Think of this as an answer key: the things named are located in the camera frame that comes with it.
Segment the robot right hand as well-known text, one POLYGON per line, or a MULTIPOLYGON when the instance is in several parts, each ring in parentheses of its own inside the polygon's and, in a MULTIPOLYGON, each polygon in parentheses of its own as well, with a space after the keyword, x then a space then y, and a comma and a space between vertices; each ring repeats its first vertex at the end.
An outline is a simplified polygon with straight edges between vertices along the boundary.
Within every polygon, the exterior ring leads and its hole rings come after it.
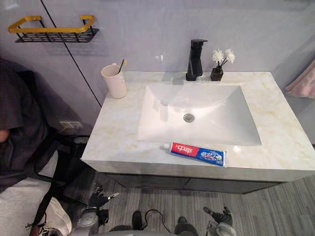
POLYGON ((203 210, 205 213, 209 214, 210 216, 212 216, 212 218, 219 224, 219 223, 225 223, 228 224, 230 226, 232 226, 233 224, 233 219, 232 219, 232 215, 231 212, 229 210, 229 208, 227 206, 223 206, 223 212, 214 212, 211 209, 209 209, 208 207, 204 206, 203 210))

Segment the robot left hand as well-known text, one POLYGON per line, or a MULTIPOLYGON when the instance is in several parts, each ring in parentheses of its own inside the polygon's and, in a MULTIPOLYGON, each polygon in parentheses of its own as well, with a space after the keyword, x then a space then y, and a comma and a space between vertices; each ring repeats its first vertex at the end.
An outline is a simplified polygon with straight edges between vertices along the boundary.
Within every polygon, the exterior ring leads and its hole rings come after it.
POLYGON ((92 193, 89 202, 88 202, 88 208, 96 208, 99 209, 104 204, 106 204, 109 200, 116 198, 119 196, 119 192, 110 194, 108 196, 105 196, 103 194, 103 188, 102 185, 98 186, 95 191, 92 193))

